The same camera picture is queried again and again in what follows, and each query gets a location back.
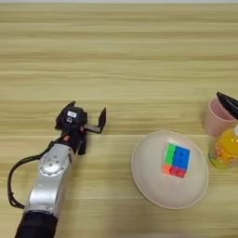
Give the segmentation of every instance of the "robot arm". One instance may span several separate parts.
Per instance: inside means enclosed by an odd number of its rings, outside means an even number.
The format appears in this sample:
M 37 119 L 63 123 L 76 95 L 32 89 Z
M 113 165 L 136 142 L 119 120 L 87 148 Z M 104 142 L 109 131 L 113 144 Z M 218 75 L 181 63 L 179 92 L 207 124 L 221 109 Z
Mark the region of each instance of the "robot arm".
M 65 183 L 73 164 L 74 155 L 86 153 L 86 132 L 101 133 L 106 123 L 106 109 L 101 112 L 98 126 L 88 126 L 87 113 L 67 105 L 59 114 L 56 129 L 62 131 L 60 138 L 35 156 L 19 161 L 8 175 L 7 191 L 11 205 L 23 208 L 23 216 L 16 238 L 53 238 L 62 207 Z M 39 160 L 38 176 L 26 205 L 19 203 L 11 190 L 11 179 L 17 167 Z

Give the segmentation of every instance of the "rubik's cube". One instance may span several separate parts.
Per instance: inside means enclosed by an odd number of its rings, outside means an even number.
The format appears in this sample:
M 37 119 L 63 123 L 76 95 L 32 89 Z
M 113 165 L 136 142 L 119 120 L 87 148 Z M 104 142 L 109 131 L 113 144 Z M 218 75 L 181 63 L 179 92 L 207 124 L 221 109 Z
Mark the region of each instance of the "rubik's cube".
M 189 165 L 190 150 L 169 143 L 164 160 L 166 174 L 184 178 Z

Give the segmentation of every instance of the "plate rim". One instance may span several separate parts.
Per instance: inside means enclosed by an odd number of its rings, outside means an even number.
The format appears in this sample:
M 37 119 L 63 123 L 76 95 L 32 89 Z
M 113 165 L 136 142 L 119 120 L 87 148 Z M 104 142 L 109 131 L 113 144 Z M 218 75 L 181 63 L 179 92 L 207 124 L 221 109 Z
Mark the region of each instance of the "plate rim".
M 166 133 L 168 132 L 168 133 L 171 133 L 171 134 L 176 134 L 176 135 L 179 135 L 179 136 L 181 136 L 181 137 L 183 137 L 183 138 L 185 138 L 185 139 L 188 139 L 188 140 L 197 148 L 198 152 L 202 155 L 203 160 L 204 160 L 204 162 L 205 162 L 205 168 L 206 168 L 205 171 L 206 171 L 206 174 L 207 174 L 207 176 L 206 176 L 206 182 L 205 182 L 205 188 L 204 188 L 203 192 L 201 193 L 201 195 L 200 195 L 196 200 L 194 200 L 192 203 L 190 203 L 190 204 L 188 204 L 188 205 L 183 205 L 183 206 L 180 206 L 180 207 L 171 207 L 171 206 L 161 205 L 161 204 L 155 202 L 153 199 L 149 198 L 149 197 L 145 194 L 145 192 L 142 190 L 142 188 L 138 185 L 137 181 L 135 180 L 135 177 L 134 177 L 134 173 L 135 173 L 135 172 L 134 172 L 133 162 L 134 162 L 134 160 L 135 160 L 135 159 L 134 159 L 134 154 L 135 154 L 136 149 L 138 148 L 138 146 L 140 145 L 140 143 L 141 143 L 143 140 L 145 140 L 148 136 L 150 136 L 150 135 L 152 135 L 152 134 L 156 134 L 156 133 L 162 133 L 162 132 L 166 132 Z M 140 140 L 137 142 L 137 144 L 136 144 L 136 146 L 135 146 L 135 148 L 134 148 L 134 150 L 133 150 L 133 152 L 132 152 L 130 166 L 131 166 L 132 178 L 133 178 L 135 184 L 137 185 L 137 187 L 138 187 L 140 193 L 141 193 L 148 201 L 150 201 L 150 202 L 153 203 L 154 205 L 159 205 L 159 206 L 161 206 L 161 207 L 163 207 L 163 208 L 167 208 L 167 209 L 171 209 L 171 210 L 180 210 L 180 209 L 184 209 L 184 208 L 190 207 L 190 206 L 192 206 L 192 205 L 198 203 L 198 202 L 202 199 L 202 197 L 205 195 L 205 192 L 206 192 L 207 187 L 208 187 L 209 169 L 208 169 L 208 165 L 207 165 L 207 162 L 206 162 L 206 159 L 205 159 L 204 154 L 202 153 L 202 151 L 200 150 L 200 148 L 199 148 L 190 138 L 188 138 L 188 137 L 186 137 L 186 136 L 184 136 L 184 135 L 182 135 L 182 134 L 180 134 L 179 132 L 176 132 L 176 131 L 171 131 L 171 130 L 156 130 L 156 131 L 153 131 L 153 132 L 149 133 L 149 134 L 146 135 L 144 138 L 140 139 Z

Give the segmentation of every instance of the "pink cup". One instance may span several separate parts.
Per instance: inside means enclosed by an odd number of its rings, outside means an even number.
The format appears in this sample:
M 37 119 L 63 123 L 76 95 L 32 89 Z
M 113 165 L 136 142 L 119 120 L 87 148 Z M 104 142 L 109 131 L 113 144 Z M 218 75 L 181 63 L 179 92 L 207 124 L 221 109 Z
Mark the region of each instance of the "pink cup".
M 209 101 L 204 121 L 207 134 L 214 137 L 220 136 L 225 129 L 234 127 L 236 124 L 237 120 L 220 104 L 218 98 Z

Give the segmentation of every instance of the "black handle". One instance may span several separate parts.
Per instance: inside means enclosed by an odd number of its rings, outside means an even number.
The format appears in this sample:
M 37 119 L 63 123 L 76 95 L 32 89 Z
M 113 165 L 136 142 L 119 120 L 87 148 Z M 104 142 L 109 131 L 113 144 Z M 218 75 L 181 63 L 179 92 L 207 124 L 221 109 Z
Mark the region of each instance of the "black handle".
M 44 212 L 27 212 L 23 215 L 15 238 L 53 238 L 58 219 Z

